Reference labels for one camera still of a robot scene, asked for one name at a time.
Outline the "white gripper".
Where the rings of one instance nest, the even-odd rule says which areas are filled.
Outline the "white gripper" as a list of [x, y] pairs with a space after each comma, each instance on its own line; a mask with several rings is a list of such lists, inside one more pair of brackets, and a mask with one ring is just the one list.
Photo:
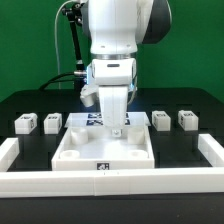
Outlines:
[[[93, 77], [98, 86], [103, 124], [109, 128], [122, 128], [125, 124], [128, 90], [136, 75], [134, 58], [92, 61]], [[113, 129], [120, 137], [122, 131]]]

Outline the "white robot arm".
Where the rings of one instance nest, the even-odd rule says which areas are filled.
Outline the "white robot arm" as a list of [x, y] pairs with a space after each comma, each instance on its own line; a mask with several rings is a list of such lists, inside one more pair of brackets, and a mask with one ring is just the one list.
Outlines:
[[91, 39], [92, 61], [80, 99], [87, 107], [99, 102], [103, 125], [119, 137], [136, 79], [137, 46], [155, 44], [169, 32], [168, 0], [70, 1], [75, 4], [75, 21]]

